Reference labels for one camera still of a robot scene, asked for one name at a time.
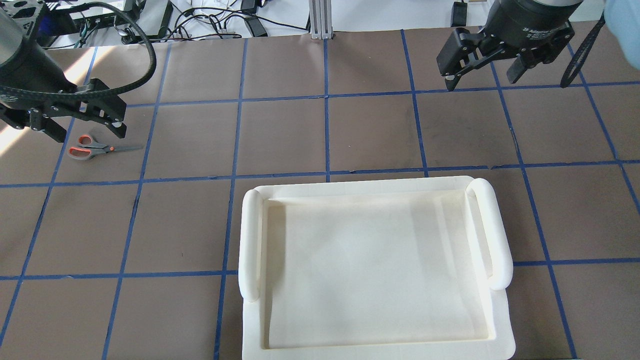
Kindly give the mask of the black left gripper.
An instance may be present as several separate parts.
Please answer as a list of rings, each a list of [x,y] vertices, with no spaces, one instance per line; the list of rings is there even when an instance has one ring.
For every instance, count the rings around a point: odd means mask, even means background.
[[[16,130],[28,127],[44,133],[60,144],[67,130],[54,118],[63,116],[104,125],[117,138],[125,138],[127,105],[118,95],[71,101],[23,93],[64,94],[78,89],[37,43],[33,30],[33,25],[25,29],[1,11],[1,120]]]

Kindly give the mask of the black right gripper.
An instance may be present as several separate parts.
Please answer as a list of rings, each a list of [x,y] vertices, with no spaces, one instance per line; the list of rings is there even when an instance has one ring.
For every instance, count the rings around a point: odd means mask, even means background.
[[[455,28],[436,56],[446,89],[454,91],[464,75],[496,60],[515,57],[506,71],[510,84],[537,64],[553,63],[575,35],[569,18],[581,4],[581,0],[495,0],[480,32]]]

